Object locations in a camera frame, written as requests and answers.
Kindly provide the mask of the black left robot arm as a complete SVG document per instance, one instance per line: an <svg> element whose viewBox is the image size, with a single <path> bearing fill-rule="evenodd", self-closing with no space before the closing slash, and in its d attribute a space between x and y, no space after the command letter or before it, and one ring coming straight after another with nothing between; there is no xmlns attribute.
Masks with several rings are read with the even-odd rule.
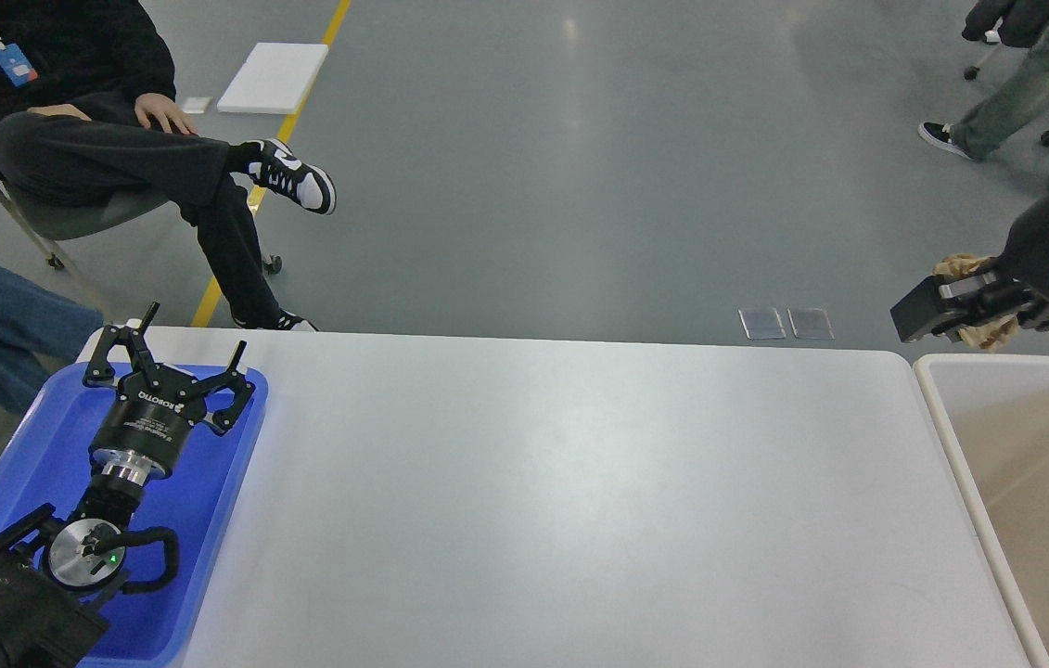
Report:
<svg viewBox="0 0 1049 668"><path fill-rule="evenodd" d="M157 667L192 630L262 422L241 367L163 363L154 313L46 383L0 460L0 667Z"/></svg>

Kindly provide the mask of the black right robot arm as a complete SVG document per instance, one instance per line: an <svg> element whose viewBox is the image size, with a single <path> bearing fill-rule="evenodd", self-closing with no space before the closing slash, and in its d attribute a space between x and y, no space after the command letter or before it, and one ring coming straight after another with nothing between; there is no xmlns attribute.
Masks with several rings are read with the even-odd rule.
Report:
<svg viewBox="0 0 1049 668"><path fill-rule="evenodd" d="M1018 329L1049 330L1049 193L1016 217L1002 252L945 258L891 320L902 342L944 337L986 350Z"/></svg>

